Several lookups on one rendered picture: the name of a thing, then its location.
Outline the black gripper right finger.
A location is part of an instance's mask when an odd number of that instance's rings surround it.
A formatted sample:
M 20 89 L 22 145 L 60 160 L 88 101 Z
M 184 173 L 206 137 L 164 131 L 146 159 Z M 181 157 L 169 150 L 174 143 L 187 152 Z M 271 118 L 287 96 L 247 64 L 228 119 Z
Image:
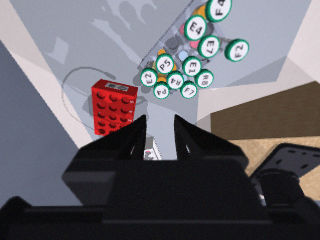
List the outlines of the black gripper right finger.
M 236 160 L 244 170 L 249 165 L 240 146 L 189 123 L 177 114 L 174 115 L 174 136 L 177 160 Z

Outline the grey tube rack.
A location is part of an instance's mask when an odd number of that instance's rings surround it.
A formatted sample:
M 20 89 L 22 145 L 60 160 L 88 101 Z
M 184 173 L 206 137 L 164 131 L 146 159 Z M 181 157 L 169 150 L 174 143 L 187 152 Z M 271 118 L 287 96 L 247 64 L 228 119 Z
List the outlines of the grey tube rack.
M 191 3 L 192 2 L 192 3 Z M 173 60 L 176 63 L 178 71 L 182 70 L 182 65 L 180 63 L 180 59 L 178 58 L 178 53 L 180 50 L 185 49 L 185 51 L 190 56 L 196 56 L 200 59 L 202 63 L 202 69 L 207 66 L 213 59 L 215 59 L 221 52 L 217 52 L 215 56 L 212 58 L 203 58 L 198 54 L 198 52 L 194 51 L 190 47 L 190 41 L 185 38 L 185 36 L 180 34 L 180 27 L 183 23 L 186 22 L 186 20 L 193 15 L 194 10 L 197 8 L 197 6 L 204 3 L 204 0 L 192 0 L 188 5 L 187 9 L 182 11 L 182 15 L 177 17 L 177 21 L 172 23 L 172 25 L 167 29 L 167 31 L 162 35 L 162 37 L 156 42 L 156 44 L 151 48 L 151 50 L 146 54 L 146 56 L 142 59 L 140 65 L 145 69 L 148 61 L 155 61 L 158 57 L 158 51 L 161 49 L 165 49 L 168 54 L 170 54 L 173 58 Z M 224 37 L 221 28 L 219 27 L 218 23 L 211 23 L 208 20 L 207 22 L 207 29 L 204 34 L 205 35 L 215 35 L 217 37 Z M 212 31 L 211 31 L 212 30 Z M 204 37 L 203 36 L 203 37 Z M 177 40 L 178 39 L 178 40 Z

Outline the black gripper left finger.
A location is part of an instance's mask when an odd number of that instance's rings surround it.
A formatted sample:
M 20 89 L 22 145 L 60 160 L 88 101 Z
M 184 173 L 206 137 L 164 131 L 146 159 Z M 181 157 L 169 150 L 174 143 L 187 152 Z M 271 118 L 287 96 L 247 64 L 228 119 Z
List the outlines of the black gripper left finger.
M 82 146 L 72 160 L 78 158 L 143 160 L 146 129 L 146 115 L 142 115 L 132 123 Z

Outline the grey bench mat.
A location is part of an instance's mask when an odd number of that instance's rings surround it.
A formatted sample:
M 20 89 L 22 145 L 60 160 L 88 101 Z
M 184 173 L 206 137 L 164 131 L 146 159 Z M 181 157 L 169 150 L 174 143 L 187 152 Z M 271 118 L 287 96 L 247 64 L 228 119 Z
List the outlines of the grey bench mat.
M 100 79 L 138 87 L 133 121 L 146 115 L 163 160 L 177 160 L 174 115 L 197 126 L 199 90 L 276 82 L 312 0 L 232 0 L 217 22 L 226 38 L 245 39 L 238 62 L 220 53 L 203 69 L 207 88 L 158 99 L 140 63 L 192 0 L 9 0 L 93 141 L 91 87 Z

